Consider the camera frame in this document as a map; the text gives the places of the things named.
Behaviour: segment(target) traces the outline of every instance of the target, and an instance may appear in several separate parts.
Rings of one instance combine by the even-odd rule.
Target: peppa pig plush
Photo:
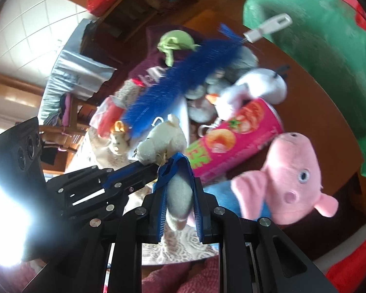
[[[338,201],[321,189],[320,167],[309,139],[284,133],[272,142],[260,171],[244,172],[204,191],[242,218],[266,216],[276,224],[288,225],[313,209],[325,217],[335,215]],[[195,225],[192,218],[189,224]]]

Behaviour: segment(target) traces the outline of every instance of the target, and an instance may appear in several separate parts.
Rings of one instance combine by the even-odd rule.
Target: maroon cloth
[[[157,49],[157,44],[160,42],[161,37],[173,30],[185,31],[194,40],[195,44],[201,44],[204,41],[204,36],[197,31],[186,28],[182,25],[154,25],[146,28],[146,42],[148,46],[148,52],[146,58],[140,62],[132,71],[129,72],[128,78],[138,81],[145,81],[144,85],[153,84],[153,80],[149,78],[147,69],[151,67],[161,67],[168,69],[169,67],[165,64],[165,53],[160,52]],[[174,51],[174,62],[185,59],[192,50],[175,50]]]
[[[142,280],[143,293],[217,293],[218,292],[218,256],[206,259],[204,269],[190,280],[187,278],[190,262],[167,264],[153,271]]]
[[[10,293],[21,293],[35,276],[29,262],[9,267],[0,265],[0,285]]]

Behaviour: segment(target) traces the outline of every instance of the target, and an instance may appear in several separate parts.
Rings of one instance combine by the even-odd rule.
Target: toy pile
[[[150,27],[146,59],[131,71],[115,98],[107,99],[109,106],[97,122],[97,117],[93,120],[100,136],[110,136],[112,153],[160,165],[154,188],[166,190],[166,220],[172,230],[192,222],[192,175],[209,183],[273,139],[261,171],[243,173],[207,191],[220,205],[248,219],[268,216],[289,224],[314,208],[324,216],[335,214],[337,201],[320,191],[320,169],[309,139],[282,134],[281,120],[271,106],[286,98],[289,67],[257,68],[256,56],[243,46],[291,22],[288,15],[277,15],[245,38],[221,26],[227,39],[207,40],[182,26]],[[187,149],[179,118],[166,117],[183,96],[191,120],[203,124],[217,117],[212,125],[203,125],[207,133]]]

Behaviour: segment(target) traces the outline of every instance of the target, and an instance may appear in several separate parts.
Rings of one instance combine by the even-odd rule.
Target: pig ear
[[[317,211],[324,217],[332,217],[338,210],[339,203],[332,196],[321,193],[320,199],[315,204]]]
[[[238,200],[243,218],[250,220],[259,218],[266,186],[267,175],[262,171],[248,171],[231,180],[231,190]]]

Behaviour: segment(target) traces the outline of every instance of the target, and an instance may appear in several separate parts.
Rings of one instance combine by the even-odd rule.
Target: red plush part
[[[116,106],[113,100],[109,97],[110,103],[108,109],[104,112],[98,126],[98,135],[103,138],[108,138],[111,133],[111,128],[114,126],[115,122],[121,119],[125,109]]]
[[[143,81],[139,80],[137,78],[132,78],[132,82],[135,83],[137,86],[145,87],[145,84],[143,83]]]
[[[366,276],[366,241],[347,258],[333,265],[326,276],[339,293],[353,293]]]

